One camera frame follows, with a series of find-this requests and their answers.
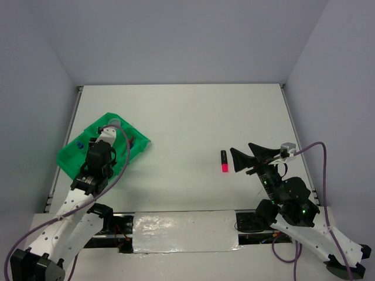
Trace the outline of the pink cap black highlighter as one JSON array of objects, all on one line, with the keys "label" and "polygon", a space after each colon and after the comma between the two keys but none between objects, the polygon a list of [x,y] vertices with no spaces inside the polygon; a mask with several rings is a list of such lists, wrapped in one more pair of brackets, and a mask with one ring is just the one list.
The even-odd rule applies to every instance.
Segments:
[{"label": "pink cap black highlighter", "polygon": [[223,173],[229,172],[227,152],[225,150],[220,151],[220,160],[221,160],[221,170]]}]

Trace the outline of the clear plastic bottle cap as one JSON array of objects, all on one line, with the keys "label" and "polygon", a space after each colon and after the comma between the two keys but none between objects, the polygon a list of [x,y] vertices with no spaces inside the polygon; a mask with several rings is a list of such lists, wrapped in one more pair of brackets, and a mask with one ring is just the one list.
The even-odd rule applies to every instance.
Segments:
[{"label": "clear plastic bottle cap", "polygon": [[118,118],[112,118],[108,121],[110,126],[121,126],[121,120]]}]

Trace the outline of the clear blue spray bottle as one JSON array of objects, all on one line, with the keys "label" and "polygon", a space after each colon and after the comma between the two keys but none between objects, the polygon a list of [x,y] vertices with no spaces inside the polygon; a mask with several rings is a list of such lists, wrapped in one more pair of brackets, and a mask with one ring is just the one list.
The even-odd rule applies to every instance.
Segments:
[{"label": "clear blue spray bottle", "polygon": [[76,146],[79,150],[83,150],[85,148],[85,145],[79,140],[76,141]]}]

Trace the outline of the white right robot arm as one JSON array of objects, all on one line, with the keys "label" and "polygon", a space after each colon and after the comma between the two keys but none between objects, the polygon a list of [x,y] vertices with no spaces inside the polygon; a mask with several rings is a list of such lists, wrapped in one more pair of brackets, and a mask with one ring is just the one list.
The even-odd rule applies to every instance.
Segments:
[{"label": "white right robot arm", "polygon": [[299,248],[312,251],[327,270],[343,280],[364,277],[362,260],[371,255],[371,247],[357,244],[329,221],[326,204],[311,201],[311,191],[300,177],[288,179],[279,174],[280,165],[302,154],[294,143],[284,143],[279,149],[269,149],[249,143],[252,155],[230,149],[236,173],[256,175],[267,198],[260,201],[253,213],[236,214],[235,228],[243,234],[274,229],[295,241]]}]

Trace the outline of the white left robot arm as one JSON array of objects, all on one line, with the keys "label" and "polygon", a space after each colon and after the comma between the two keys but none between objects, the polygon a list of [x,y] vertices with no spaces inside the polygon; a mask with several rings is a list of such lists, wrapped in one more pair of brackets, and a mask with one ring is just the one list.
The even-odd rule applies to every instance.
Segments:
[{"label": "white left robot arm", "polygon": [[11,248],[4,264],[6,280],[65,280],[66,268],[86,243],[99,231],[113,230],[113,209],[96,201],[110,189],[114,142],[114,137],[91,139],[85,162],[56,215],[21,237],[40,232],[26,249],[19,249],[18,242]]}]

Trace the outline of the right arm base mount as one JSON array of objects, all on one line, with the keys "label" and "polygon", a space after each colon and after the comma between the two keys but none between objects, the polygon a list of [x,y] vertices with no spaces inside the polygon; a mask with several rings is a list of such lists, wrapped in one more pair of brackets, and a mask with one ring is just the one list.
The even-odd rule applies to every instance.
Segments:
[{"label": "right arm base mount", "polygon": [[271,226],[276,222],[279,207],[271,200],[263,199],[255,210],[237,210],[234,228],[238,232],[238,242],[244,245],[265,245],[291,243],[292,239]]}]

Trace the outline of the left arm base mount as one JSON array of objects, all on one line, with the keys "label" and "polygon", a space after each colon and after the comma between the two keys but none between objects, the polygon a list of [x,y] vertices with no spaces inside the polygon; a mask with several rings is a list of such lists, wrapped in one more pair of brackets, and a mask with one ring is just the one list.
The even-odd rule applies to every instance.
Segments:
[{"label": "left arm base mount", "polygon": [[85,244],[84,249],[114,248],[118,253],[133,253],[132,234],[134,213],[115,213],[107,205],[95,203],[87,214],[99,218],[98,233]]}]

